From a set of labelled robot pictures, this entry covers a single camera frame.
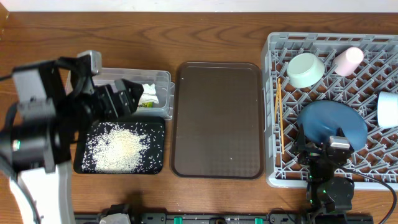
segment green clip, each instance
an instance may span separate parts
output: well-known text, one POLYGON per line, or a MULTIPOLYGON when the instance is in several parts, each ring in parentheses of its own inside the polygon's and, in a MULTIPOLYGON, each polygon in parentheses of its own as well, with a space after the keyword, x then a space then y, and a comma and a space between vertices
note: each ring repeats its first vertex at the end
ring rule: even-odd
POLYGON ((182 217, 174 217, 174 224, 182 224, 182 217))
POLYGON ((262 218, 255 218, 254 224, 262 224, 262 218))

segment white backdrop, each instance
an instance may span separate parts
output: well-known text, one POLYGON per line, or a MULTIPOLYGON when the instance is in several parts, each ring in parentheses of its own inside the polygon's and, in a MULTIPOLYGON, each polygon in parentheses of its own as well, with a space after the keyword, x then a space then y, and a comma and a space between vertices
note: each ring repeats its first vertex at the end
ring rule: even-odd
POLYGON ((398 0, 0 0, 8 11, 398 12, 398 0))

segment white cup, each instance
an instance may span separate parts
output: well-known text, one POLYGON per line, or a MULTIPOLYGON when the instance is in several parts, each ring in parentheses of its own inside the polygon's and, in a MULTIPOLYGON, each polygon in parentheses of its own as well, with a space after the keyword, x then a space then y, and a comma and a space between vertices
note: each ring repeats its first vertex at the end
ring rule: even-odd
POLYGON ((398 126, 398 94, 380 92, 377 102, 377 122, 384 129, 398 126))
POLYGON ((358 65, 363 61, 364 54, 357 47, 350 47, 333 60, 333 65, 337 65, 335 73, 341 76, 351 75, 358 65))

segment transparent bin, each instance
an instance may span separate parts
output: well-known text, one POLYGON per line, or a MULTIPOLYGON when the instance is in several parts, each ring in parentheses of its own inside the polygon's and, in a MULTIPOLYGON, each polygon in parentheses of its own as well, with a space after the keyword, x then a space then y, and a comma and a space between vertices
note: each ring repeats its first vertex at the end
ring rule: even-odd
MULTIPOLYGON (((153 104, 153 108, 138 108, 134 116, 159 116, 165 120, 171 120, 174 107, 174 83, 171 82, 171 74, 167 71, 139 70, 124 68, 103 68, 99 75, 93 77, 97 86, 111 84, 116 91, 114 81, 125 79, 140 84, 155 84, 156 96, 159 104, 153 104)), ((67 80, 66 91, 71 92, 70 74, 67 80)))
MULTIPOLYGON (((318 34, 274 32, 262 49, 262 86, 265 106, 266 180, 272 187, 306 188, 308 166, 297 164, 290 152, 298 133, 297 116, 309 103, 333 100, 355 109, 368 126, 365 147, 351 155, 347 169, 369 175, 398 190, 398 127, 382 129, 377 125, 377 98, 380 91, 398 93, 398 35, 318 34), (359 47, 365 58, 348 77, 337 75, 333 59, 349 47, 359 47), (325 64, 324 76, 309 88, 289 87, 286 69, 296 55, 310 52, 325 64), (280 121, 274 117, 276 81, 282 80, 282 119, 284 147, 282 154, 280 121)), ((357 190, 387 190, 369 179, 337 169, 336 175, 355 181, 357 190)))

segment light green bowl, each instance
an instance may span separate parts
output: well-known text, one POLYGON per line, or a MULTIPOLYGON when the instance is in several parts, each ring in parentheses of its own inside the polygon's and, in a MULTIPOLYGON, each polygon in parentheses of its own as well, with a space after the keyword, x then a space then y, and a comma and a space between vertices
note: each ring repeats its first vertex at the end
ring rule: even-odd
POLYGON ((289 83, 295 88, 305 88, 315 84, 325 72, 323 62, 311 53, 302 53, 288 64, 289 83))

